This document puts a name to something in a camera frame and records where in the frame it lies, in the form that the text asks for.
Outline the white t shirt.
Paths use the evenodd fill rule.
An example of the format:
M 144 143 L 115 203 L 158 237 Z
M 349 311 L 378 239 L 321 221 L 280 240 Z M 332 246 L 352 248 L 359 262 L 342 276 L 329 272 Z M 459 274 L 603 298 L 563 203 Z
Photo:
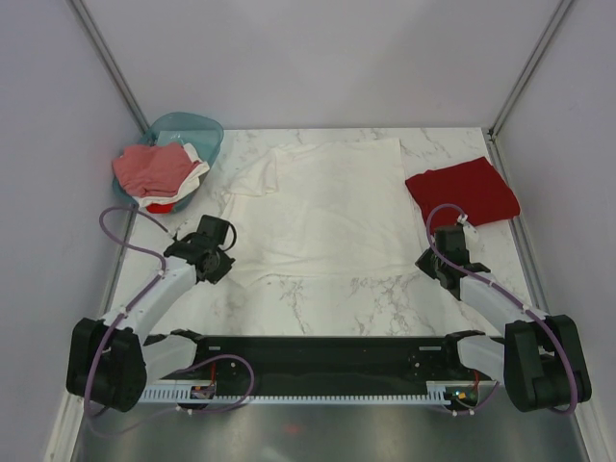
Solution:
M 244 287 L 267 275 L 399 275 L 422 252 L 397 139 L 277 146 L 225 193 L 230 277 Z

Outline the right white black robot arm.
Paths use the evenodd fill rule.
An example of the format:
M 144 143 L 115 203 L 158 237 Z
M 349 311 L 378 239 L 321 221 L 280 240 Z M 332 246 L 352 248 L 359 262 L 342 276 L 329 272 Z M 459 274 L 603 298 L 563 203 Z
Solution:
M 575 322 L 522 303 L 487 267 L 472 262 L 462 225 L 438 227 L 416 265 L 500 334 L 497 339 L 480 331 L 448 334 L 440 357 L 447 376 L 459 379 L 471 371 L 482 373 L 503 385 L 522 412 L 571 413 L 591 398 Z

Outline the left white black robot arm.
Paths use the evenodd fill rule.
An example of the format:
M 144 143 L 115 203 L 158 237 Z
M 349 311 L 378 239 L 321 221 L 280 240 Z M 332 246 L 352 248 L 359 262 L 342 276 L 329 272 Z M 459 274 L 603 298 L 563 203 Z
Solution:
M 203 377 L 211 355 L 193 333 L 151 331 L 172 305 L 194 286 L 218 283 L 235 262 L 228 252 L 238 238 L 228 220 L 201 217 L 195 231 L 173 236 L 162 252 L 146 249 L 159 267 L 133 297 L 98 320 L 83 318 L 71 333 L 66 390 L 86 403 L 131 410 L 151 383 L 174 372 Z

